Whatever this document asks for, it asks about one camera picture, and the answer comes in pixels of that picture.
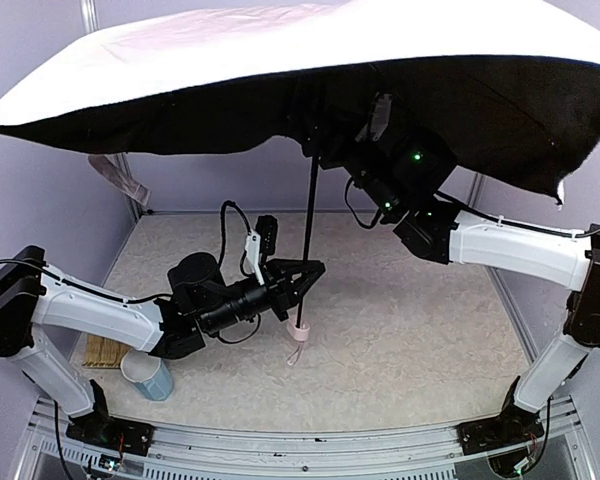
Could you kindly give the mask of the pink black folding umbrella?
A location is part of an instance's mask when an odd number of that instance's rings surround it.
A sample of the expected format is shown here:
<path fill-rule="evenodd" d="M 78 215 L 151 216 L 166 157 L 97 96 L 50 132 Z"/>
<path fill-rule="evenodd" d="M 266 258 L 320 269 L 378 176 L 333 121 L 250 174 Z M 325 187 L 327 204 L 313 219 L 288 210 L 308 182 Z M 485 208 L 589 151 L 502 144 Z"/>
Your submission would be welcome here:
<path fill-rule="evenodd" d="M 455 168 L 561 200 L 600 142 L 600 31 L 543 1 L 194 10 L 85 36 L 0 98 L 0 135 L 58 149 L 234 154 L 286 137 L 326 169 L 346 170 L 369 120 L 387 122 L 386 153 L 426 129 Z"/>

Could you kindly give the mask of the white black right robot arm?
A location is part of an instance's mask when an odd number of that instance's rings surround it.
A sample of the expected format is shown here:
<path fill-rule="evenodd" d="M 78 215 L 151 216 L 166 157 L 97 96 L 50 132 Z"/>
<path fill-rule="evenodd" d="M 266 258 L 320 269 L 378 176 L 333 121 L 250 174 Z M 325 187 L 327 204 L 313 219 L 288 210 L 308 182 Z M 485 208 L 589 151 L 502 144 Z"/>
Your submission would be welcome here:
<path fill-rule="evenodd" d="M 522 430 L 600 348 L 600 226 L 560 230 L 479 213 L 440 192 L 456 157 L 437 134 L 412 128 L 386 153 L 378 142 L 387 126 L 367 121 L 346 145 L 345 168 L 411 254 L 521 273 L 570 292 L 562 329 L 512 384 L 501 412 L 480 424 Z"/>

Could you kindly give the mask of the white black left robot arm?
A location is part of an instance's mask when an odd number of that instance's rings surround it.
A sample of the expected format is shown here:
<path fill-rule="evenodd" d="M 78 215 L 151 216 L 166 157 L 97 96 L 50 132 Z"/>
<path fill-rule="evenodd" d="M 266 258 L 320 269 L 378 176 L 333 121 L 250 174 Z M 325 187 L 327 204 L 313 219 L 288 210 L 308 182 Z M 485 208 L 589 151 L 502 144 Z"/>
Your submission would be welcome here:
<path fill-rule="evenodd" d="M 37 246 L 0 260 L 0 357 L 16 364 L 75 423 L 109 418 L 104 393 L 76 372 L 46 336 L 59 326 L 176 360 L 241 321 L 271 311 L 285 321 L 325 272 L 319 260 L 271 259 L 227 284 L 215 257 L 189 255 L 167 277 L 171 293 L 120 296 L 65 275 Z"/>

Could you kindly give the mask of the light blue cup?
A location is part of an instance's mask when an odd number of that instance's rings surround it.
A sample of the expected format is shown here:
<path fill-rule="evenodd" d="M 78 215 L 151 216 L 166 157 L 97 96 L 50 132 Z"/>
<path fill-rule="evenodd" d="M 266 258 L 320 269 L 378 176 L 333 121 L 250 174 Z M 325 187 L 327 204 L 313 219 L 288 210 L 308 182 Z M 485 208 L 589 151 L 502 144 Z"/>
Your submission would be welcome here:
<path fill-rule="evenodd" d="M 146 352 L 128 351 L 121 360 L 120 371 L 147 400 L 165 401 L 173 392 L 174 380 L 166 363 Z"/>

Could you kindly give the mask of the woven bamboo tray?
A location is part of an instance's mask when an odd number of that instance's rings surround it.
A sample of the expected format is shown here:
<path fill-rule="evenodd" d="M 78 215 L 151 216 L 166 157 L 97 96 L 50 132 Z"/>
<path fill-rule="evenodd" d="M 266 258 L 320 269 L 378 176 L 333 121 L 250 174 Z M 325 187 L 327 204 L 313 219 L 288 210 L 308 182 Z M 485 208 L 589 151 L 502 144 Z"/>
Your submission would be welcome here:
<path fill-rule="evenodd" d="M 129 351 L 126 344 L 88 335 L 82 365 L 90 369 L 118 369 Z"/>

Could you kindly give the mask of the aluminium front rail frame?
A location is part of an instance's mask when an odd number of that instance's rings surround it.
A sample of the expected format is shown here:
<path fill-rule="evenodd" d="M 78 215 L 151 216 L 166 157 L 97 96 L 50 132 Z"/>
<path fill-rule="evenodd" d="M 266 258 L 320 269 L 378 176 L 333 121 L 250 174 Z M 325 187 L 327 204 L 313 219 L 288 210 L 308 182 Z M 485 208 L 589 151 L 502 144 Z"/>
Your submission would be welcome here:
<path fill-rule="evenodd" d="M 37 401 L 11 479 L 492 479 L 530 452 L 522 479 L 598 479 L 573 402 L 541 415 L 549 439 L 478 445 L 456 423 L 362 432 L 264 433 L 157 423 L 145 449 L 117 454 L 65 437 L 67 421 Z"/>

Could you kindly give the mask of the right aluminium corner post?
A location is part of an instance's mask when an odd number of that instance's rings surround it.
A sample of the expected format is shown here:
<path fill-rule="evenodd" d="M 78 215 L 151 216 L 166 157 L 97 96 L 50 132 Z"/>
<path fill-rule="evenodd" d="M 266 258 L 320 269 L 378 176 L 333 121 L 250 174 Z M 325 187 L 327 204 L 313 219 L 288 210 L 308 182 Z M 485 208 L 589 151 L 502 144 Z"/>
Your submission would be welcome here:
<path fill-rule="evenodd" d="M 476 207 L 478 205 L 484 187 L 484 182 L 485 177 L 482 174 L 476 173 L 474 175 L 467 198 L 467 204 L 470 207 Z"/>

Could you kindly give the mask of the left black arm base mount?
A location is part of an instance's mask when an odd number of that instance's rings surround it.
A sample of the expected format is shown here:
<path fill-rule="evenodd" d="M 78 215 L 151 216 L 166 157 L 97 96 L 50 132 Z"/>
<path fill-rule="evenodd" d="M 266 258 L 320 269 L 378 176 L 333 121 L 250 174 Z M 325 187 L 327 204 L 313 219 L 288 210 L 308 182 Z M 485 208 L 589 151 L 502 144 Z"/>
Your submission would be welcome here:
<path fill-rule="evenodd" d="M 109 414 L 103 389 L 90 381 L 94 394 L 93 409 L 80 417 L 69 417 L 66 436 L 88 445 L 146 457 L 154 427 L 148 423 L 126 420 Z"/>

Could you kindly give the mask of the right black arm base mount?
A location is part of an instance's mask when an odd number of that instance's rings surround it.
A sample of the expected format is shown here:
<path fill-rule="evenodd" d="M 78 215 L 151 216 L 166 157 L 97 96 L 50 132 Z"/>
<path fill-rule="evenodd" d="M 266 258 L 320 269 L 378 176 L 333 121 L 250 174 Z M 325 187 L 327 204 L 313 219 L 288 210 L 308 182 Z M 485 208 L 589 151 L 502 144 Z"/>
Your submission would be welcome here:
<path fill-rule="evenodd" d="M 516 445 L 545 434 L 539 413 L 516 406 L 511 395 L 497 415 L 460 423 L 456 431 L 464 455 Z"/>

